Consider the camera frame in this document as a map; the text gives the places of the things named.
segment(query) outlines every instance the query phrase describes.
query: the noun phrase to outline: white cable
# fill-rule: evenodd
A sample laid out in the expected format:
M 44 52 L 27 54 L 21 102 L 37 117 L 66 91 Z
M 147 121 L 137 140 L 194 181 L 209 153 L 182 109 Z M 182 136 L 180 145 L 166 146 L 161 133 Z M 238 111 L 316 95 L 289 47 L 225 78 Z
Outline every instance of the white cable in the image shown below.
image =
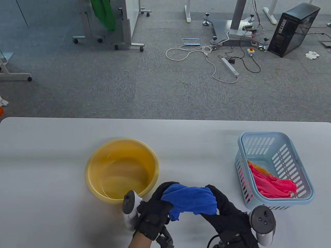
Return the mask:
M 226 33 L 227 39 L 224 40 L 224 41 L 221 41 L 221 42 L 218 43 L 217 45 L 222 44 L 223 42 L 228 41 L 228 40 L 230 39 L 230 38 L 229 38 L 229 32 L 230 32 L 230 30 Z M 236 83 L 236 82 L 238 81 L 238 79 L 239 79 L 238 76 L 237 76 L 237 80 L 236 80 L 235 82 L 226 82 L 226 81 L 222 81 L 222 80 L 220 80 L 220 79 L 214 77 L 214 75 L 216 74 L 216 71 L 217 71 L 216 66 L 215 66 L 212 62 L 210 62 L 210 61 L 207 59 L 208 54 L 210 54 L 210 53 L 213 51 L 213 47 L 214 47 L 214 46 L 198 46 L 198 47 L 188 48 L 188 49 L 184 49 L 183 47 L 186 47 L 186 46 L 180 46 L 179 48 L 178 48 L 178 47 L 170 48 L 170 49 L 168 49 L 168 50 L 165 52 L 165 53 L 166 53 L 165 56 L 166 56 L 168 59 L 172 60 L 172 61 L 177 61 L 177 62 L 179 62 L 179 61 L 183 61 L 183 60 L 185 60 L 185 59 L 186 59 L 191 53 L 193 53 L 193 52 L 202 52 L 202 53 L 204 54 L 204 56 L 205 56 L 207 62 L 210 63 L 210 64 L 212 64 L 212 65 L 214 66 L 214 68 L 215 68 L 215 71 L 214 71 L 214 73 L 213 73 L 213 75 L 212 75 L 212 77 L 213 77 L 214 79 L 216 79 L 217 81 L 220 81 L 220 82 L 222 82 L 222 83 L 226 83 L 226 84 L 234 84 L 234 83 Z M 177 59 L 172 59 L 172 58 L 170 58 L 170 57 L 168 56 L 168 52 L 169 52 L 170 50 L 189 51 L 189 53 L 186 55 L 186 57 L 177 60 Z

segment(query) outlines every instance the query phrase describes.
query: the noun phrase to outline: black strap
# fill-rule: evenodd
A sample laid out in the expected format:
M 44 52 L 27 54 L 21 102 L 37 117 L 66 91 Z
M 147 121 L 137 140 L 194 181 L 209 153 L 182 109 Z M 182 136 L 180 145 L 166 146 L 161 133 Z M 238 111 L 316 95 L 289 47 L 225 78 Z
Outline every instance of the black strap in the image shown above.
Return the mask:
M 225 230 L 219 235 L 220 240 L 222 240 L 223 244 L 227 244 L 229 241 L 231 241 L 235 236 L 237 235 L 237 232 L 235 231 L 228 231 Z

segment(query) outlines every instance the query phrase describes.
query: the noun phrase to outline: whiteboard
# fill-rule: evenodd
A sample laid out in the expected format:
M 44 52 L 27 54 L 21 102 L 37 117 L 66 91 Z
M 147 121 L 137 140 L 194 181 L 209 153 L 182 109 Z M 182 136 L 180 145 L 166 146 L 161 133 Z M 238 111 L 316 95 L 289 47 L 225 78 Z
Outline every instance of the whiteboard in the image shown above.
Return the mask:
M 126 11 L 123 9 L 123 16 L 125 17 L 124 13 L 126 12 L 126 18 L 130 22 L 130 32 L 132 38 L 137 18 L 140 12 L 139 0 L 124 0 L 124 2 Z

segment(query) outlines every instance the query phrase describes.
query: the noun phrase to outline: orange object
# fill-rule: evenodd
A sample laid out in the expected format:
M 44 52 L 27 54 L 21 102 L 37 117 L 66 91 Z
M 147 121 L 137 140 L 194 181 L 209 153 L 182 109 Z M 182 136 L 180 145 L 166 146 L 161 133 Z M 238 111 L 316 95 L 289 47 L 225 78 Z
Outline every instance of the orange object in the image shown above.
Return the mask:
M 258 172 L 265 174 L 267 176 L 271 175 L 273 176 L 269 171 L 266 169 L 262 168 L 261 166 L 258 166 L 257 164 L 252 163 L 251 161 L 247 160 L 247 163 L 251 166 L 253 166 Z

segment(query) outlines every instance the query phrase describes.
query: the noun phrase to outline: laundry basket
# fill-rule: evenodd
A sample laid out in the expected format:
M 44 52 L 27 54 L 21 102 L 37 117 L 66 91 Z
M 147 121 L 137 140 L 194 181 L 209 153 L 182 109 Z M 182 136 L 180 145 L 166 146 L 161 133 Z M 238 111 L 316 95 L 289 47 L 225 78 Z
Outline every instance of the laundry basket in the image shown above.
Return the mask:
M 306 205 L 314 198 L 314 189 L 291 139 L 281 132 L 245 132 L 238 139 L 235 159 L 240 186 L 246 206 L 254 209 L 266 205 L 284 210 L 293 205 Z M 270 199 L 261 195 L 255 184 L 247 160 L 280 179 L 290 179 L 297 185 L 291 198 Z

